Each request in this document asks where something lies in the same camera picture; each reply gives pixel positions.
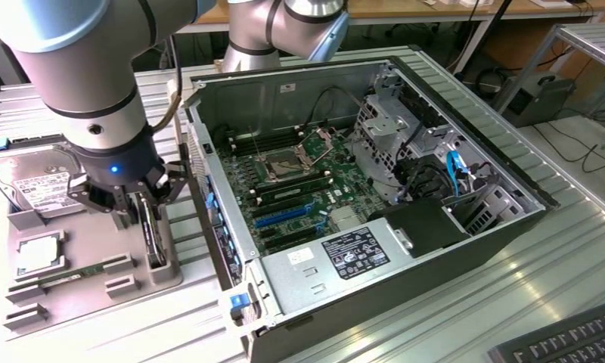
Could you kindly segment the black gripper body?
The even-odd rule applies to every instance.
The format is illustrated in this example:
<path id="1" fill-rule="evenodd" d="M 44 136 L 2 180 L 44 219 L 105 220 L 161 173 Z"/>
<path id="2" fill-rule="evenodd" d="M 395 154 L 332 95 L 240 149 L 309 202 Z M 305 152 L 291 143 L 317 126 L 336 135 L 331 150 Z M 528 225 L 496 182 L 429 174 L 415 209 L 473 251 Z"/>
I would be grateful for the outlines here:
<path id="1" fill-rule="evenodd" d="M 144 127 L 125 144 L 114 148 L 97 150 L 72 144 L 72 150 L 89 179 L 100 185 L 128 185 L 145 178 L 157 182 L 165 173 L 150 127 Z"/>

